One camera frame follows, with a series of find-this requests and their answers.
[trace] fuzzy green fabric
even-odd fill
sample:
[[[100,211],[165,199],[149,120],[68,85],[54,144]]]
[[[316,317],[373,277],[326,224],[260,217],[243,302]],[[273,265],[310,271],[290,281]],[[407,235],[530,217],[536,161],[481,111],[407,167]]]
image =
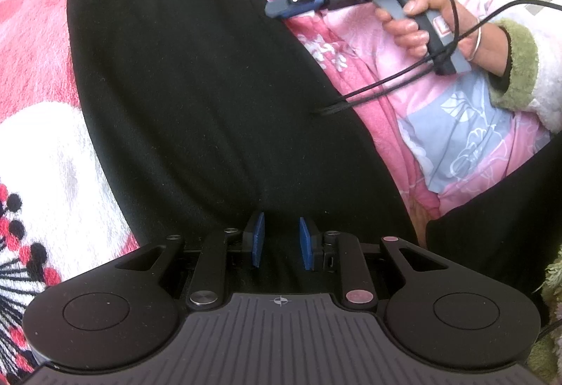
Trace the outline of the fuzzy green fabric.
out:
[[[546,268],[546,278],[541,287],[541,296],[550,310],[550,322],[557,320],[557,309],[562,307],[562,248],[556,260]],[[562,351],[555,339],[562,335],[562,328],[555,329],[533,346],[527,360],[529,369],[547,383],[560,377]]]
[[[524,110],[533,99],[538,73],[538,49],[527,27],[510,19],[494,22],[504,28],[511,38],[511,74],[508,91],[502,93],[490,88],[490,100],[496,107],[511,111]]]
[[[554,341],[550,336],[543,337],[533,346],[533,350],[527,358],[527,366],[546,383],[554,381],[557,375],[557,364]]]

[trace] green fuzzy cuff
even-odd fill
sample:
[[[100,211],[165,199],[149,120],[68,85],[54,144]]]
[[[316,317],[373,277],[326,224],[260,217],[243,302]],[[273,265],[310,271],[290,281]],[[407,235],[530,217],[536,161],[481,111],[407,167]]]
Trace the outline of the green fuzzy cuff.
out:
[[[554,341],[545,336],[538,341],[527,358],[527,366],[546,383],[551,383],[557,375],[557,364]]]
[[[532,33],[510,19],[494,22],[504,28],[511,38],[511,74],[508,91],[490,88],[490,99],[496,107],[511,111],[524,110],[533,99],[538,73],[538,49]]]

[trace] leg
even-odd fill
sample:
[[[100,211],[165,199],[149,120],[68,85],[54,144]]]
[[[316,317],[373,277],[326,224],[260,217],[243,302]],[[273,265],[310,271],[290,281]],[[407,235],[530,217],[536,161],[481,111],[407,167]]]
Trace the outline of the leg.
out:
[[[209,230],[243,225],[255,208],[290,222],[282,266],[302,267],[294,240],[302,214],[363,241],[390,233],[415,241],[358,116],[310,114],[338,93],[264,7],[68,0],[86,124],[139,242],[176,233],[199,242]]]

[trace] ribbed rubber surface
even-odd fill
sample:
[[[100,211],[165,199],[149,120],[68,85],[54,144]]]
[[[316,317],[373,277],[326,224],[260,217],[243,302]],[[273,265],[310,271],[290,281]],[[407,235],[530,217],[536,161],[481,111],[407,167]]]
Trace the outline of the ribbed rubber surface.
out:
[[[176,338],[129,370],[73,376],[43,367],[27,385],[538,385],[521,366],[454,374],[418,363],[369,314],[327,294],[235,294],[190,315]]]

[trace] black cable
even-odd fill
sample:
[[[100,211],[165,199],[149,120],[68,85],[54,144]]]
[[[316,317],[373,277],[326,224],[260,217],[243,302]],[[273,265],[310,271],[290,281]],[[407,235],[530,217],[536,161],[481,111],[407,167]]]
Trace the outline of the black cable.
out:
[[[377,81],[374,84],[366,85],[365,87],[362,87],[358,90],[354,90],[353,92],[348,93],[347,95],[342,95],[342,96],[338,97],[338,99],[335,103],[332,103],[331,105],[329,105],[327,107],[320,108],[320,109],[316,110],[315,113],[319,113],[321,115],[329,115],[329,114],[333,114],[335,112],[342,111],[341,107],[339,107],[340,103],[347,100],[348,98],[359,95],[363,92],[366,92],[367,90],[371,90],[371,89],[374,89],[376,87],[379,87],[379,86],[381,86],[381,85],[383,85],[387,82],[390,82],[390,81],[396,79],[397,77],[400,77],[404,74],[407,74],[410,71],[412,71],[412,70],[416,69],[417,67],[421,66],[422,64],[427,63],[428,61],[432,60],[433,58],[439,56],[440,54],[444,54],[441,63],[445,63],[445,61],[452,55],[452,53],[457,48],[457,45],[458,45],[459,41],[462,39],[459,35],[459,32],[460,32],[459,13],[458,13],[458,10],[457,10],[457,7],[456,7],[456,0],[449,0],[449,1],[451,2],[451,8],[452,8],[452,11],[453,11],[453,21],[455,23],[455,26],[454,26],[454,29],[453,29],[453,41],[451,41],[447,46],[445,46],[440,52],[436,53],[435,55],[429,54],[426,57],[422,58],[420,61],[416,61],[416,63],[414,63],[413,65],[408,66],[404,70],[402,70],[400,72],[397,72],[396,74],[393,74],[390,77],[387,77],[383,80]],[[430,70],[423,71],[424,74],[422,76],[425,76],[426,74],[429,74],[435,68],[436,68],[436,66],[433,65]]]
[[[497,15],[501,14],[503,11],[505,11],[506,9],[512,8],[513,6],[518,6],[521,4],[534,4],[534,5],[538,5],[538,6],[543,6],[546,8],[552,8],[555,9],[557,11],[562,11],[562,6],[558,5],[558,4],[554,4],[548,1],[542,1],[542,0],[515,0],[515,1],[511,1],[508,4],[503,5],[502,7],[498,8],[497,10],[495,10],[493,13],[491,13],[490,15],[488,15],[486,18],[482,19],[478,24],[476,24],[474,27],[472,27],[471,29],[467,30],[465,33],[463,33],[462,35],[459,36],[459,41],[463,38],[466,38],[468,35],[470,35],[472,32],[476,31],[477,29],[479,29],[480,27],[482,27],[482,25],[487,24],[488,22],[491,21],[491,19],[493,19],[494,17],[496,17]],[[454,13],[455,13],[455,9],[456,9],[456,5],[452,5],[453,7],[453,18],[454,18]],[[444,46],[442,49],[439,49],[438,52],[436,52],[434,55],[428,55],[426,57],[424,57],[423,59],[421,59],[420,61],[417,61],[416,63],[414,63],[413,65],[407,67],[406,69],[398,72],[397,74],[393,74],[390,77],[387,77],[383,80],[380,80],[378,82],[375,82],[374,84],[371,85],[367,85],[365,87],[362,87],[358,90],[355,90],[351,93],[348,93],[347,95],[344,95],[342,97],[340,97],[340,99],[338,100],[338,102],[329,105],[328,107],[323,107],[320,108],[318,110],[315,111],[315,113],[320,114],[322,116],[326,116],[326,115],[330,115],[330,114],[334,114],[340,111],[344,111],[346,109],[349,109],[351,107],[355,107],[356,105],[359,104],[363,104],[366,103],[368,101],[372,101],[375,100],[377,98],[380,97],[384,97],[385,95],[389,94],[390,92],[393,92],[401,87],[404,87],[406,85],[409,85],[411,83],[413,83],[414,81],[417,81],[419,78],[429,74],[430,72],[432,72],[434,70],[434,66],[432,66],[431,69],[428,70],[423,70],[421,73],[416,74],[415,76],[413,76],[412,78],[409,78],[407,80],[405,80],[404,82],[397,84],[393,87],[390,87],[388,89],[385,89],[384,91],[381,92],[377,92],[373,95],[369,95],[368,97],[364,97],[361,98],[359,100],[355,100],[352,102],[346,102],[345,100],[350,98],[350,97],[354,97],[355,95],[359,95],[360,93],[363,93],[367,90],[373,89],[375,87],[379,87],[387,82],[390,82],[392,80],[394,80],[397,77],[400,77],[403,74],[406,74],[414,69],[416,69],[417,67],[421,66],[424,63],[427,63],[428,61],[430,61],[432,58],[435,58],[441,54],[446,53],[446,51],[448,50],[448,48],[450,46],[452,46],[453,42],[447,44],[446,46]]]
[[[535,342],[540,341],[544,336],[552,333],[556,328],[560,328],[560,326],[562,326],[562,319],[553,321],[552,323],[550,323],[550,325],[546,325],[538,334],[537,340]]]

